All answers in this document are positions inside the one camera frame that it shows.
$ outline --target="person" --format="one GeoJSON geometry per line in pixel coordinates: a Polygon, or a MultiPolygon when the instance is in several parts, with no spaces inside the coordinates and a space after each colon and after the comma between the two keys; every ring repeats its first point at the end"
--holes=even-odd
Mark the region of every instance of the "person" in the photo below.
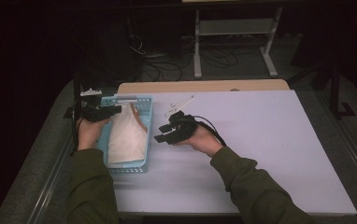
{"type": "MultiPolygon", "coordinates": [[[[108,122],[84,120],[79,126],[79,147],[69,181],[68,223],[119,223],[113,179],[103,163],[103,152],[95,148],[108,122]]],[[[211,158],[244,223],[315,223],[267,171],[256,169],[255,160],[240,158],[202,126],[177,145],[190,145],[211,158]]]]}

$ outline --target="white table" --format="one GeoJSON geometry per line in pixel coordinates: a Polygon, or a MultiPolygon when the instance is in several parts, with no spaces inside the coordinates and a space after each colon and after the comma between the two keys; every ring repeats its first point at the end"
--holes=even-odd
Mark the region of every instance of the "white table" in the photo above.
{"type": "MultiPolygon", "coordinates": [[[[255,159],[311,215],[353,215],[356,209],[328,160],[294,91],[145,93],[154,101],[153,135],[170,103],[195,96],[183,110],[213,122],[240,156],[255,159]]],[[[151,139],[146,174],[114,176],[125,213],[237,214],[209,157],[151,139]]]]}

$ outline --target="olive green jacket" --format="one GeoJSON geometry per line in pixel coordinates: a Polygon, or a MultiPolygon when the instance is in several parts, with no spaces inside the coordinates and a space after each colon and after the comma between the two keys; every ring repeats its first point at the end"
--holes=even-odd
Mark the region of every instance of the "olive green jacket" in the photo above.
{"type": "MultiPolygon", "coordinates": [[[[220,173],[244,223],[315,223],[267,171],[255,169],[256,161],[223,147],[210,163],[220,173]]],[[[68,223],[119,223],[113,180],[103,164],[102,151],[75,153],[69,190],[68,223]]]]}

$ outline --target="beige cloth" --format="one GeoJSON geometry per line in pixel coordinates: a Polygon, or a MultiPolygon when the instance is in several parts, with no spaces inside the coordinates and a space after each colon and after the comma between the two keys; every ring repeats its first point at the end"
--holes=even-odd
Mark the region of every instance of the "beige cloth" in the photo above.
{"type": "Polygon", "coordinates": [[[129,103],[121,105],[121,113],[112,117],[107,163],[144,160],[147,128],[129,103]]]}

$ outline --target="blue plastic basket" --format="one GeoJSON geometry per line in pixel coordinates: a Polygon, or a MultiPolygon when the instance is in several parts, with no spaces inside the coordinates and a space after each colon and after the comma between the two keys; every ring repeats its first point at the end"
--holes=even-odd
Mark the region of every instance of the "blue plastic basket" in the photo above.
{"type": "Polygon", "coordinates": [[[148,156],[151,139],[152,124],[152,98],[150,96],[105,96],[102,98],[101,106],[117,105],[122,103],[132,103],[139,112],[139,117],[148,129],[146,153],[144,160],[128,161],[114,164],[107,164],[108,158],[108,139],[111,132],[112,122],[105,125],[97,143],[97,147],[104,152],[104,162],[112,174],[138,174],[146,173],[148,170],[148,156]]]}

